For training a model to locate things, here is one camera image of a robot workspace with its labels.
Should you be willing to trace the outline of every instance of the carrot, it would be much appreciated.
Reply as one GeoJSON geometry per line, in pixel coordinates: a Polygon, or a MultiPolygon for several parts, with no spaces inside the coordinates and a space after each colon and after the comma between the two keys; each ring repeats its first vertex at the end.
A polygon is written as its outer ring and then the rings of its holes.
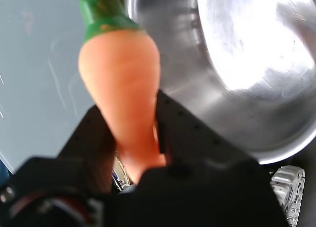
{"type": "Polygon", "coordinates": [[[81,77],[113,133],[131,179],[164,165],[154,139],[160,58],[155,42],[125,13],[124,0],[81,0],[87,33],[81,77]]]}

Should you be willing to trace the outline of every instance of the light gray surface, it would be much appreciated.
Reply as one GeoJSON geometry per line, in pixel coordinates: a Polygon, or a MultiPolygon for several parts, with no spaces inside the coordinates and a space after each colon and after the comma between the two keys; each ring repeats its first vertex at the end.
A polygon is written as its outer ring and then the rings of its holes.
{"type": "Polygon", "coordinates": [[[55,156],[93,104],[78,74],[79,0],[0,0],[0,159],[55,156]]]}
{"type": "Polygon", "coordinates": [[[161,88],[262,164],[316,134],[312,0],[129,0],[161,52],[161,88]]]}

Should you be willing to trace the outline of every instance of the screw hole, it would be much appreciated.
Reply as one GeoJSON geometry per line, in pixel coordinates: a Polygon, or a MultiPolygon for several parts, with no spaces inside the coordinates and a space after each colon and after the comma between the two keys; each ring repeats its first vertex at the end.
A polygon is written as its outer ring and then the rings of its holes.
{"type": "Polygon", "coordinates": [[[215,140],[213,141],[213,143],[214,143],[214,145],[219,145],[221,142],[220,142],[220,140],[215,139],[215,140]]]}

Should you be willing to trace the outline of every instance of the stainless steel pot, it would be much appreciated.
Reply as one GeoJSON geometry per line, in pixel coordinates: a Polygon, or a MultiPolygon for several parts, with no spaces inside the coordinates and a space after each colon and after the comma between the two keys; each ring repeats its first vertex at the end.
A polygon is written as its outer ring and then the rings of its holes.
{"type": "Polygon", "coordinates": [[[316,135],[312,0],[128,0],[161,52],[161,89],[262,164],[316,135]]]}

